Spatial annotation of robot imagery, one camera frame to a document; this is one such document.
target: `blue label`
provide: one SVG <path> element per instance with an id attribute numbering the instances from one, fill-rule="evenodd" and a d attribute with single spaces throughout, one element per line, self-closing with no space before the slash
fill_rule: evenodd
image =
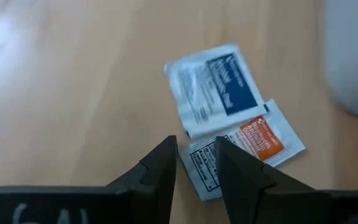
<path id="1" fill-rule="evenodd" d="M 206 64 L 228 116 L 257 106 L 234 54 L 214 58 Z"/>

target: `wooden table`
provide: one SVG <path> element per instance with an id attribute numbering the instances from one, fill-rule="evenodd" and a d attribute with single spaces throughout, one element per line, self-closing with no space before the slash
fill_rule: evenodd
<path id="1" fill-rule="evenodd" d="M 169 134 L 185 138 L 162 67 L 237 42 L 307 152 L 281 166 L 358 188 L 358 118 L 323 83 L 310 0 L 0 0 L 0 185 L 104 185 Z M 172 223 L 228 222 L 178 163 Z"/>

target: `packet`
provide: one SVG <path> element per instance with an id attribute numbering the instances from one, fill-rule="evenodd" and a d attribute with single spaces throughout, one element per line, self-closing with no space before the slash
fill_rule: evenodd
<path id="1" fill-rule="evenodd" d="M 237 44 L 166 63 L 182 125 L 194 139 L 265 114 L 264 100 Z"/>
<path id="2" fill-rule="evenodd" d="M 267 114 L 225 130 L 213 138 L 194 141 L 179 150 L 180 159 L 201 201 L 222 197 L 215 163 L 216 136 L 224 136 L 272 167 L 305 150 L 305 145 L 295 134 L 274 100 L 269 100 L 266 106 Z"/>

